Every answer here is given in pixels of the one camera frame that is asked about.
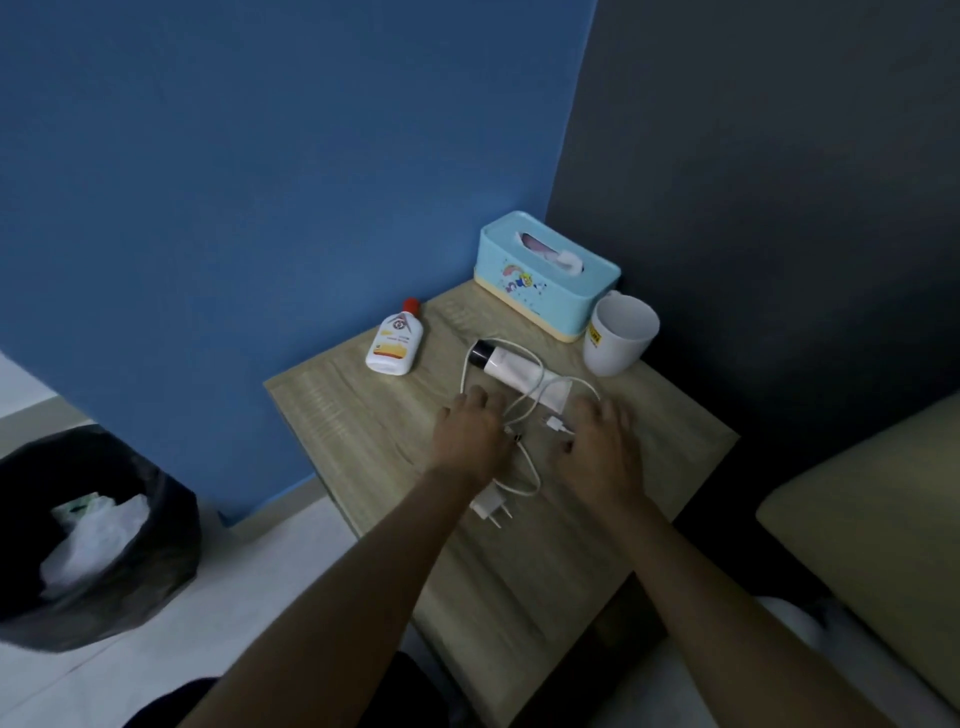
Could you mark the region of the beige mattress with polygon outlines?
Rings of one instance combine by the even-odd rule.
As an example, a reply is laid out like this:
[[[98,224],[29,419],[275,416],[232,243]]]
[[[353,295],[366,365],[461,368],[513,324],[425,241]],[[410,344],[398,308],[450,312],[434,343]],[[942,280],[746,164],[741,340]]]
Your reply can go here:
[[[960,713],[960,390],[792,478],[755,516]]]

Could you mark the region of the person's left hand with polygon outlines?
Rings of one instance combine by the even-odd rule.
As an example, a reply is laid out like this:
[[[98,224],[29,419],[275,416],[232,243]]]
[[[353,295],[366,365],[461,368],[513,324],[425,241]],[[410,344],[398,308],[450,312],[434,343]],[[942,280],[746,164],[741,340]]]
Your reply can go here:
[[[479,491],[502,475],[511,462],[498,458],[498,438],[506,424],[506,397],[480,385],[457,394],[439,410],[434,426],[430,469]]]

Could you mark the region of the white power adapter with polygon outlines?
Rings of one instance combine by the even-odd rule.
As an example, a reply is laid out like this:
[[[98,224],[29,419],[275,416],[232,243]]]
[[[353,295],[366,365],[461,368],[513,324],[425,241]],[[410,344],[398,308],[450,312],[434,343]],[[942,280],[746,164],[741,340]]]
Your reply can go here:
[[[495,482],[489,483],[474,497],[470,509],[482,521],[493,524],[498,529],[501,528],[498,518],[513,519],[504,491]]]

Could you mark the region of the person's right forearm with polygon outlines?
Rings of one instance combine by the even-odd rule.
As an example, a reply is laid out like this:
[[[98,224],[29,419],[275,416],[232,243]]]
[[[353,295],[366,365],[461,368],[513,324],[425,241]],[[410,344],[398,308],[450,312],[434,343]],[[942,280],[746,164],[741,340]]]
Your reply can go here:
[[[644,497],[598,509],[719,728],[896,728]]]

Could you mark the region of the white bottle with red cap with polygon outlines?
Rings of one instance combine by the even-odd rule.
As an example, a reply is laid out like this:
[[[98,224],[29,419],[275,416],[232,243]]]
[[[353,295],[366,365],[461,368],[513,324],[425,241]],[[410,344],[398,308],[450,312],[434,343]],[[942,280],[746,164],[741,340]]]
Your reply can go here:
[[[413,368],[425,328],[420,302],[407,298],[402,309],[384,319],[366,354],[366,367],[378,374],[405,376]]]

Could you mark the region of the person's right hand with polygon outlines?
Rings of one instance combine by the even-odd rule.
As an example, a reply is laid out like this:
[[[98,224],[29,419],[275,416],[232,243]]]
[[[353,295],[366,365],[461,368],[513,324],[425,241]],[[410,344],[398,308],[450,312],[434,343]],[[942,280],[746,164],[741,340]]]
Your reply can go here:
[[[631,409],[616,398],[581,395],[572,400],[568,423],[580,470],[554,471],[557,479],[598,517],[643,500],[642,449]]]

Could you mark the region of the white mug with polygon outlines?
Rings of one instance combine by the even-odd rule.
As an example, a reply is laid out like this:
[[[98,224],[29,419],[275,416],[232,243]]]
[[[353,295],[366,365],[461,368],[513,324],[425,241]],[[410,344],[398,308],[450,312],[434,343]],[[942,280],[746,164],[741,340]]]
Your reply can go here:
[[[617,376],[641,359],[661,330],[646,302],[608,291],[594,305],[583,336],[585,367],[598,378]]]

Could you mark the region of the black trash bag bin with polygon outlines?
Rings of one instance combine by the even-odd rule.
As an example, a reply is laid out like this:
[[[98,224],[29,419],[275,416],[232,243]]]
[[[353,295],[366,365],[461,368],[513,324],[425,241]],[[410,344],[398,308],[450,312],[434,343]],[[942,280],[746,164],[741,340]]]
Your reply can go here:
[[[51,509],[94,492],[118,503],[145,494],[150,515],[102,573],[44,601],[40,566],[66,538]],[[63,653],[144,625],[196,577],[201,555],[196,495],[101,426],[0,457],[0,644]]]

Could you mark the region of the person's left forearm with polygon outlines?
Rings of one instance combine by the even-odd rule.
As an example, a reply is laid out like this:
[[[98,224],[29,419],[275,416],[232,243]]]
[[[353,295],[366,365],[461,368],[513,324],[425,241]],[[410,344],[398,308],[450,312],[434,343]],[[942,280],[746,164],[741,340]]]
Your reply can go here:
[[[355,728],[489,475],[432,467],[302,592],[178,728]]]

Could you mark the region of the white tissue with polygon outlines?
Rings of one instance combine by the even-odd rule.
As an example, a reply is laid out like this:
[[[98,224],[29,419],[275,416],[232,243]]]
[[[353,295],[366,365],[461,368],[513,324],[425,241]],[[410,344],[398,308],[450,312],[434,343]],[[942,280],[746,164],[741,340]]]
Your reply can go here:
[[[532,234],[518,234],[520,244],[531,254],[546,261],[553,267],[570,276],[580,276],[584,271],[584,262],[576,253],[568,249],[554,249]]]

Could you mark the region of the crumpled white trash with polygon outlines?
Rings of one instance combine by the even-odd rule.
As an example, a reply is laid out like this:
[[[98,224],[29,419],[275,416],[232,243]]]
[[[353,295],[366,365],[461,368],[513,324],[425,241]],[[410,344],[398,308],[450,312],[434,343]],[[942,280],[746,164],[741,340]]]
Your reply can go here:
[[[51,515],[65,538],[40,564],[43,601],[60,599],[102,574],[143,528],[150,504],[142,492],[118,502],[94,491],[55,506]]]

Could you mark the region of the person's dark clothing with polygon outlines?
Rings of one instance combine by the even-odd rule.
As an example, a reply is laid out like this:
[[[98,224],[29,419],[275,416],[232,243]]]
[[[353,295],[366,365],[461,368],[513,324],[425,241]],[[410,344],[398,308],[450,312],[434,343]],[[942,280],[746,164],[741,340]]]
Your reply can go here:
[[[179,728],[218,681],[188,682],[138,710],[123,728]],[[450,728],[449,706],[416,662],[396,652],[357,728]]]

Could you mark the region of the white tube with black cap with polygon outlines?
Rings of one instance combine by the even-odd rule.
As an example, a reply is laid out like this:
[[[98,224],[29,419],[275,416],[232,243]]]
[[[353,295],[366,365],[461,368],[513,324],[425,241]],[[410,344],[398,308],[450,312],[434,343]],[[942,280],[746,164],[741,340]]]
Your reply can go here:
[[[479,339],[465,362],[520,394],[521,402],[535,403],[557,415],[564,412],[572,382],[547,369],[539,359],[516,353],[498,339]]]

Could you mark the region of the light blue tissue box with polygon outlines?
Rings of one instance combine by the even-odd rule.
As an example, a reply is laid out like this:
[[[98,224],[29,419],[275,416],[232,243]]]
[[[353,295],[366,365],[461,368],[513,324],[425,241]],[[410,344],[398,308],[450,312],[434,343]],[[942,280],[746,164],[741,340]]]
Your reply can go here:
[[[566,274],[525,249],[521,233],[576,254],[583,262],[582,274]],[[512,211],[479,232],[474,281],[563,343],[583,335],[595,304],[620,278],[617,264],[526,212]]]

